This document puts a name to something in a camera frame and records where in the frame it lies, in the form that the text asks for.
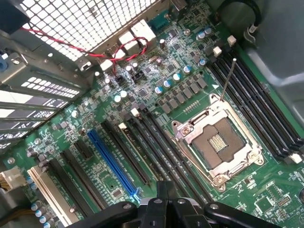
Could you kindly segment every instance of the cpu socket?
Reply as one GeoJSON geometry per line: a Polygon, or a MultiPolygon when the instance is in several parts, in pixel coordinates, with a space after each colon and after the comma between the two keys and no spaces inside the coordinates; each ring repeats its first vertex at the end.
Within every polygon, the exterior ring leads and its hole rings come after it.
{"type": "Polygon", "coordinates": [[[185,123],[172,121],[177,146],[219,191],[252,163],[264,163],[261,146],[231,105],[216,94],[185,123]]]}

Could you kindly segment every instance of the pci slot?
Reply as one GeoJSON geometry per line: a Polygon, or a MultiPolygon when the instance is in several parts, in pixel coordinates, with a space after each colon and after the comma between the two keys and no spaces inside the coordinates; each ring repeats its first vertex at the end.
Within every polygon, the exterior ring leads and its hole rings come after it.
{"type": "Polygon", "coordinates": [[[81,181],[81,183],[87,190],[87,193],[91,196],[92,201],[95,202],[97,207],[99,207],[100,209],[107,208],[108,204],[106,203],[105,199],[100,194],[95,185],[92,183],[86,172],[84,172],[81,166],[78,164],[71,151],[69,149],[63,151],[63,153],[61,153],[61,157],[73,169],[74,173],[77,175],[78,179],[81,181]]]}
{"type": "Polygon", "coordinates": [[[55,175],[57,180],[60,182],[64,190],[67,192],[69,197],[75,203],[76,209],[85,217],[89,217],[94,214],[90,205],[87,203],[85,198],[82,196],[79,189],[74,185],[74,182],[70,179],[66,171],[60,165],[60,163],[53,159],[48,162],[49,170],[55,175]]]}
{"type": "Polygon", "coordinates": [[[141,180],[143,184],[150,183],[151,179],[145,170],[141,167],[140,163],[137,161],[136,157],[132,154],[129,148],[123,143],[120,139],[119,135],[115,131],[115,129],[111,126],[111,124],[106,120],[101,123],[102,128],[108,133],[112,142],[115,143],[120,153],[124,156],[124,158],[128,161],[129,165],[136,172],[138,178],[141,180]]]}
{"type": "Polygon", "coordinates": [[[84,141],[81,139],[77,140],[74,144],[75,148],[79,151],[79,153],[83,156],[84,159],[91,158],[94,154],[90,150],[90,148],[87,147],[84,141]]]}
{"type": "Polygon", "coordinates": [[[51,206],[53,212],[59,218],[64,227],[68,227],[69,225],[79,221],[76,214],[70,212],[71,206],[67,203],[47,173],[42,172],[38,166],[34,166],[28,170],[28,174],[36,183],[41,194],[51,206]]]}
{"type": "Polygon", "coordinates": [[[105,160],[106,164],[110,167],[112,172],[117,176],[118,180],[121,182],[122,186],[126,189],[130,196],[136,194],[136,188],[133,186],[132,182],[129,180],[127,175],[121,170],[117,164],[115,158],[109,152],[105,143],[101,140],[95,129],[90,130],[87,136],[98,150],[102,158],[105,160]]]}

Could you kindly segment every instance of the motherboard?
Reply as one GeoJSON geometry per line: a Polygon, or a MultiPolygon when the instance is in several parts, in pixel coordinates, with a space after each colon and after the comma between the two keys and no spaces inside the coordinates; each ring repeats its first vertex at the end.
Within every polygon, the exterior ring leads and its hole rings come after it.
{"type": "Polygon", "coordinates": [[[167,15],[148,22],[154,48],[115,73],[96,70],[87,94],[1,159],[21,170],[26,195],[55,226],[123,200],[139,205],[160,180],[200,205],[304,226],[304,166],[293,153],[303,129],[205,2],[167,15]]]}

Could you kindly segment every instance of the black wire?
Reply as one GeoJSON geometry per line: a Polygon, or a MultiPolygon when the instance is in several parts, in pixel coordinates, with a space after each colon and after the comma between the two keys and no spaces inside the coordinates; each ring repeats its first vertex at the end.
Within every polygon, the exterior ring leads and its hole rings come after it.
{"type": "Polygon", "coordinates": [[[255,19],[255,22],[253,23],[254,26],[256,26],[256,27],[259,26],[259,24],[262,22],[262,15],[261,15],[261,11],[260,11],[257,3],[254,0],[225,0],[218,7],[217,13],[219,14],[226,6],[228,6],[229,4],[231,4],[233,2],[241,2],[241,3],[248,5],[255,13],[256,19],[255,19]]]}

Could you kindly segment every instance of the perforated metal panel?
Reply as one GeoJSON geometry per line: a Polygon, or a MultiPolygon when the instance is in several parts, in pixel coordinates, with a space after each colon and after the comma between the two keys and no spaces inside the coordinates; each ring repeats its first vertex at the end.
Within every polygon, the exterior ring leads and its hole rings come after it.
{"type": "MultiPolygon", "coordinates": [[[[24,0],[34,28],[92,50],[156,0],[24,0]]],[[[46,37],[47,44],[73,61],[83,54],[46,37]]]]}

